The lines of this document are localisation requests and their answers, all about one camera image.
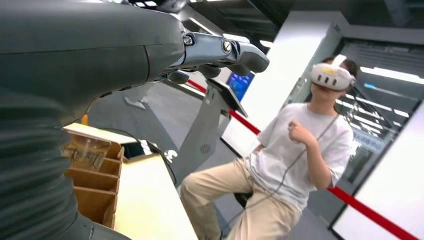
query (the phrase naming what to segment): person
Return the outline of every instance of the person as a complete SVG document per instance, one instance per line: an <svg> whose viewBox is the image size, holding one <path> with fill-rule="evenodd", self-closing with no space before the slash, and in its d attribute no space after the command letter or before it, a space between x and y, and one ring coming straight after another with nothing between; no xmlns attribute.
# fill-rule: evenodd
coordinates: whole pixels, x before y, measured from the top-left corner
<svg viewBox="0 0 424 240"><path fill-rule="evenodd" d="M334 59L322 62L331 64ZM340 67L357 74L352 60L346 59ZM287 235L307 206L309 193L335 186L346 169L353 131L343 117L337 117L334 106L348 90L312 84L311 101L281 109L248 157L188 175L180 196L198 238L222 237L212 201L229 193L253 195L227 239L274 240ZM302 151L281 185L285 170Z"/></svg>

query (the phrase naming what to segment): white vr headset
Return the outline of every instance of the white vr headset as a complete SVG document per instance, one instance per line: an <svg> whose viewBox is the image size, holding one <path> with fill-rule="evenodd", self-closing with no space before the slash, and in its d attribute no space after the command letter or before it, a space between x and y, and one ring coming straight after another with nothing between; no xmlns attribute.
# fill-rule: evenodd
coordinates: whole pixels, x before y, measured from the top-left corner
<svg viewBox="0 0 424 240"><path fill-rule="evenodd" d="M346 60L345 56L338 55L332 64L319 63L314 65L310 72L310 81L336 92L343 92L352 87L356 79L348 70L340 67L344 60Z"/></svg>

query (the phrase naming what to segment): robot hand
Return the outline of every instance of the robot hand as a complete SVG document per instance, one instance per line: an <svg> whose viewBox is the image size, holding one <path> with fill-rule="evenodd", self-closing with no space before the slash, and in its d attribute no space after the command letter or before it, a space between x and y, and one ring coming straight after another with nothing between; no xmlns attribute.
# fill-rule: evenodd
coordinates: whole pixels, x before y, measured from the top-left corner
<svg viewBox="0 0 424 240"><path fill-rule="evenodd" d="M183 37L184 56L165 71L180 69L186 72L199 71L207 78L219 75L220 68L246 75L261 73L270 64L267 56L250 43L226 39L222 36L189 32Z"/></svg>

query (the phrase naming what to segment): hand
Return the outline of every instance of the hand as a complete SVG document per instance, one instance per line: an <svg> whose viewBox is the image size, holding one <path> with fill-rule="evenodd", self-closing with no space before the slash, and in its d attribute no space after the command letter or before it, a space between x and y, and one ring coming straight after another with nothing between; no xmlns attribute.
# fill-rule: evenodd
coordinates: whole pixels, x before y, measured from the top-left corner
<svg viewBox="0 0 424 240"><path fill-rule="evenodd" d="M314 135L295 120L288 124L288 137L292 141L302 143L305 146L311 146L317 142Z"/></svg>

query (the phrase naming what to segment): table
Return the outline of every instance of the table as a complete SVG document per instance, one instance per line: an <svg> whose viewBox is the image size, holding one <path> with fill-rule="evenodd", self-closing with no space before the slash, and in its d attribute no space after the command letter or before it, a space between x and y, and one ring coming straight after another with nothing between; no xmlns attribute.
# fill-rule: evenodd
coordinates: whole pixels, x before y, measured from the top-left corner
<svg viewBox="0 0 424 240"><path fill-rule="evenodd" d="M82 124L65 128L119 144L135 142L131 137ZM133 240L197 240L159 154L123 164L119 180L115 231Z"/></svg>

